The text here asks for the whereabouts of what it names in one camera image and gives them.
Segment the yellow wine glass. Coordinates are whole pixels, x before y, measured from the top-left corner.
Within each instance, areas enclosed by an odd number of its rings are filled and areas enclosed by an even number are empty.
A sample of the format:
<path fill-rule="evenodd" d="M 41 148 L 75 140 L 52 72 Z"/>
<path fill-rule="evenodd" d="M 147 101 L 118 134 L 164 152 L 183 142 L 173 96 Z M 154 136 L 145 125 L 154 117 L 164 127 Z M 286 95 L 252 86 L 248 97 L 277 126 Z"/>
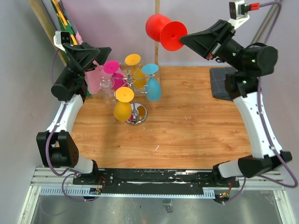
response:
<path fill-rule="evenodd" d="M 139 54 L 130 54 L 125 58 L 125 64 L 132 66 L 130 76 L 132 77 L 133 86 L 137 89 L 142 89 L 146 84 L 146 78 L 141 69 L 141 56 Z"/>
<path fill-rule="evenodd" d="M 128 87 L 121 87 L 115 92 L 118 102 L 114 107 L 114 117 L 119 121 L 126 121 L 131 117 L 132 109 L 130 102 L 133 100 L 135 94 Z"/>

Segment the clear wine glass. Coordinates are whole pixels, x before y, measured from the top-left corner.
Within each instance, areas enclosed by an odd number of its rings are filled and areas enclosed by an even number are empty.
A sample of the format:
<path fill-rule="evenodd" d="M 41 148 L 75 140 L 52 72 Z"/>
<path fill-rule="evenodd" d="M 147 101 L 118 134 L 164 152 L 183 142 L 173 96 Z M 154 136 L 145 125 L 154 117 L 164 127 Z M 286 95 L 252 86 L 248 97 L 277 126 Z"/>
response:
<path fill-rule="evenodd" d="M 115 105 L 117 103 L 113 87 L 114 79 L 112 77 L 104 76 L 100 79 L 100 88 L 104 92 L 103 98 L 108 105 Z"/>

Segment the blue plastic wine glass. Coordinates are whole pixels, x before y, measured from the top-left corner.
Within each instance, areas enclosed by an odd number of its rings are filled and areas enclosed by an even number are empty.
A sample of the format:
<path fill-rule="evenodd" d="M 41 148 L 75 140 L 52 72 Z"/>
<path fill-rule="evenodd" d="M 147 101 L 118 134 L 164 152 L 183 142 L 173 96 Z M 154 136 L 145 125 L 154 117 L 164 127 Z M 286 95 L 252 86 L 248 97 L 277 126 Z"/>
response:
<path fill-rule="evenodd" d="M 154 74 L 156 74 L 158 70 L 159 67 L 154 63 L 150 63 L 142 67 L 142 72 L 146 75 L 150 75 L 144 88 L 147 100 L 152 102 L 158 101 L 162 97 L 161 85 L 154 78 Z"/>

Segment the yellow wine glass back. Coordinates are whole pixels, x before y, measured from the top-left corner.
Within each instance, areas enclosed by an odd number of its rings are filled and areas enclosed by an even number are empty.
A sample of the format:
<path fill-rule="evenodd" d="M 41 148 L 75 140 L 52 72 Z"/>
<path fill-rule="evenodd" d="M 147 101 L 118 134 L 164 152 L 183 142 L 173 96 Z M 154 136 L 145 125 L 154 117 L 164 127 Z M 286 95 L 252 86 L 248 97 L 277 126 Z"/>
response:
<path fill-rule="evenodd" d="M 142 89 L 146 84 L 146 78 L 141 69 L 141 56 L 139 54 L 130 54 L 125 58 L 125 64 L 132 66 L 130 76 L 132 77 L 133 86 L 137 89 Z"/>

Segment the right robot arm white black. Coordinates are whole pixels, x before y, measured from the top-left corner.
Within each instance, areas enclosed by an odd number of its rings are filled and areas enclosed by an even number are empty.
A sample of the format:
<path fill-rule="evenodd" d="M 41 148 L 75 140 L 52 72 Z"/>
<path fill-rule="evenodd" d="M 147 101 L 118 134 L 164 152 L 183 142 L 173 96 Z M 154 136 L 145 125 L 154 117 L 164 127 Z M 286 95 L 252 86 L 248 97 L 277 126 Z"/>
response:
<path fill-rule="evenodd" d="M 212 182 L 218 187 L 230 177 L 261 176 L 292 160 L 291 152 L 282 149 L 271 129 L 259 83 L 260 77 L 274 72 L 278 50 L 260 42 L 243 47 L 233 39 L 235 30 L 228 21 L 218 20 L 204 31 L 179 39 L 201 57 L 220 59 L 236 70 L 226 74 L 225 89 L 245 124 L 251 155 L 213 166 Z"/>

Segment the pink plastic wine glass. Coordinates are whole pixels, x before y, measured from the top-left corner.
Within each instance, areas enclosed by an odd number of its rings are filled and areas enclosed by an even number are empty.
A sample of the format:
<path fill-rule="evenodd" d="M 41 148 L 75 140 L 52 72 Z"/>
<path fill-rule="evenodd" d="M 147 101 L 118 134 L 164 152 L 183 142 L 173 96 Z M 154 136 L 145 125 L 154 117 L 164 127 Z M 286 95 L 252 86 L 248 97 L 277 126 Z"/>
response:
<path fill-rule="evenodd" d="M 120 68 L 120 63 L 116 60 L 110 60 L 103 65 L 104 72 L 109 74 L 114 81 L 113 90 L 121 87 L 128 87 L 127 78 Z"/>

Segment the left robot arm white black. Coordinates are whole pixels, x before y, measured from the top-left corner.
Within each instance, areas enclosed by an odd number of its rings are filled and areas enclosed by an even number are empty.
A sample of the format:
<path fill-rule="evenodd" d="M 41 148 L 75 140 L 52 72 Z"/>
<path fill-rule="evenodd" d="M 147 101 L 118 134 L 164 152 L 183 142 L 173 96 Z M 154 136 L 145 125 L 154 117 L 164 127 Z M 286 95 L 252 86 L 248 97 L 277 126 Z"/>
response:
<path fill-rule="evenodd" d="M 55 45 L 68 57 L 68 63 L 51 88 L 52 95 L 61 103 L 54 120 L 36 141 L 43 165 L 57 176 L 70 171 L 76 184 L 94 185 L 100 180 L 96 161 L 79 154 L 71 131 L 80 108 L 87 96 L 85 72 L 103 65 L 112 49 L 96 48 L 83 42 L 79 45 L 57 43 Z"/>

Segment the red plastic wine glass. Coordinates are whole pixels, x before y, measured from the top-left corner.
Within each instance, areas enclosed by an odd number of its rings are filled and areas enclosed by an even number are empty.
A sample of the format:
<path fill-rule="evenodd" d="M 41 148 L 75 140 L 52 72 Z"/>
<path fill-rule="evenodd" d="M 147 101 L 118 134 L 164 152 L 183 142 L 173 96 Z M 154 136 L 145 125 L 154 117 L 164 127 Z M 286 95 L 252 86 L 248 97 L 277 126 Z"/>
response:
<path fill-rule="evenodd" d="M 172 21 L 162 14 L 150 16 L 145 23 L 145 31 L 149 38 L 161 43 L 168 51 L 177 51 L 183 47 L 179 40 L 188 34 L 186 26 L 179 21 Z"/>

